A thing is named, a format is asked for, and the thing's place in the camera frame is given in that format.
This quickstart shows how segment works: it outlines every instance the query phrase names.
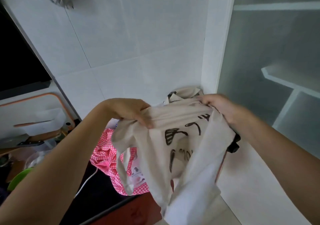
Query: person's left hand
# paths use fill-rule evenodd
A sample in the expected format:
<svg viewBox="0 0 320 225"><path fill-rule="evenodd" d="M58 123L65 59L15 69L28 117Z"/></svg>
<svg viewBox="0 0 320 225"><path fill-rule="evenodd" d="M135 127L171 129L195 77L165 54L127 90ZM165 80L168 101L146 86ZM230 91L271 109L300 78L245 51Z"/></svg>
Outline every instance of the person's left hand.
<svg viewBox="0 0 320 225"><path fill-rule="evenodd" d="M115 119L135 119L148 129L153 128L151 121L141 114L141 110L150 107L142 99L110 98L103 102Z"/></svg>

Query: fabric bag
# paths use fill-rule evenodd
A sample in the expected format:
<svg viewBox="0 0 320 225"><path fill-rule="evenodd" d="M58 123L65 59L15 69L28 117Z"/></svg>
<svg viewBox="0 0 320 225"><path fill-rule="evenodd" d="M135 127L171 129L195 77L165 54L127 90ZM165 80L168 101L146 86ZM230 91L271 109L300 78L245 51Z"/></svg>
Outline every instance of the fabric bag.
<svg viewBox="0 0 320 225"><path fill-rule="evenodd" d="M197 90L190 93L199 94ZM195 224L194 219L201 217L220 193L214 179L235 133L216 109L203 105L196 98L183 99L178 90L174 92L166 99L169 104L142 111L150 116L154 129L148 130L137 121L118 123L112 135L117 149L116 169L126 193L132 194L125 153L129 147L137 147L139 166L166 222L177 224L174 217L181 216L175 213L182 212L185 221L180 220L178 224ZM174 192L170 185L172 179L178 179ZM192 194L192 199L183 201L188 194ZM177 210L181 201L184 202L183 211Z"/></svg>

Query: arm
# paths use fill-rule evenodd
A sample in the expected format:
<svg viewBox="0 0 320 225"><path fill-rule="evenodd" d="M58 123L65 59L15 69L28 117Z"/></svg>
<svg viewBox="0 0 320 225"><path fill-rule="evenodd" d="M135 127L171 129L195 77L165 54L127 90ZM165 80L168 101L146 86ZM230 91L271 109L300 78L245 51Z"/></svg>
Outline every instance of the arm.
<svg viewBox="0 0 320 225"><path fill-rule="evenodd" d="M208 94L200 98L222 113L250 143L306 219L320 224L320 160L224 96Z"/></svg>
<svg viewBox="0 0 320 225"><path fill-rule="evenodd" d="M109 99L98 104L9 195L0 207L0 224L59 224L110 119L137 119L151 128L140 114L147 107L139 99Z"/></svg>

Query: person's left arm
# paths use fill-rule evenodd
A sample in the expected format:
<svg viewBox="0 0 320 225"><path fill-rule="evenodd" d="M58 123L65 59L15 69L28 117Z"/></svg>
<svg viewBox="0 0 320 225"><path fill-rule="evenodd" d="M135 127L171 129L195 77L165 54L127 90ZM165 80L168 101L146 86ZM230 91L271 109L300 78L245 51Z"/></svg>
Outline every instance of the person's left arm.
<svg viewBox="0 0 320 225"><path fill-rule="evenodd" d="M140 113L147 107L140 99L125 98L98 104L8 196L0 207L0 225L59 224L110 119L136 119L152 128Z"/></svg>

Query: person's right arm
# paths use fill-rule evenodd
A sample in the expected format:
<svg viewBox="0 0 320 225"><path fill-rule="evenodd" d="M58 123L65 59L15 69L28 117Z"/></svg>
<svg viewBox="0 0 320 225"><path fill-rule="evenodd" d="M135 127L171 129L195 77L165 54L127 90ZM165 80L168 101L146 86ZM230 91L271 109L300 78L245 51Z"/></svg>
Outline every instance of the person's right arm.
<svg viewBox="0 0 320 225"><path fill-rule="evenodd" d="M208 94L200 98L222 113L250 143L306 219L313 225L320 224L320 159L226 97Z"/></svg>

